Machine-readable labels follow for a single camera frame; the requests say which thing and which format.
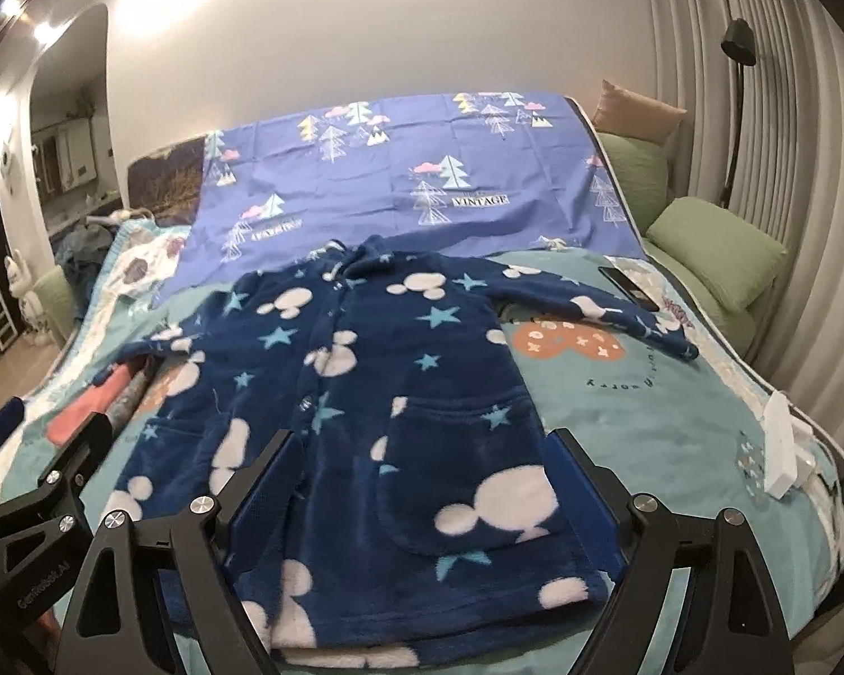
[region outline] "black phone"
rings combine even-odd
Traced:
[[[635,302],[638,307],[644,308],[648,312],[659,312],[659,305],[654,302],[653,299],[648,297],[641,287],[624,275],[621,270],[614,266],[601,266],[599,268],[599,272],[612,281],[613,284],[616,284],[619,290],[621,290],[628,299]]]

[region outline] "pink cushion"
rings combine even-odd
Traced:
[[[662,146],[687,110],[656,101],[603,81],[603,95],[594,114],[594,128],[619,137],[644,139]]]

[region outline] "fleece bathrobe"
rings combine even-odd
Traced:
[[[266,647],[292,663],[398,667],[584,627],[605,587],[546,480],[544,430],[496,311],[611,326],[682,361],[698,350],[576,281],[381,246],[332,242],[248,273],[124,347],[118,361],[188,362],[108,509],[176,513],[288,428],[299,481],[276,489],[288,475],[267,475],[226,561]],[[180,588],[164,579],[164,594],[187,631]]]

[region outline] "robe sleeve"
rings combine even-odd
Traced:
[[[487,259],[445,259],[445,265],[451,280],[469,286],[470,293],[484,293],[494,303],[512,302],[564,320],[615,327],[681,360],[699,355],[677,320],[662,320],[628,299],[589,284]]]

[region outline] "blue bed sheet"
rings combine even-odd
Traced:
[[[210,133],[194,230],[155,306],[374,234],[457,257],[559,239],[644,258],[587,120],[562,96],[383,98]]]

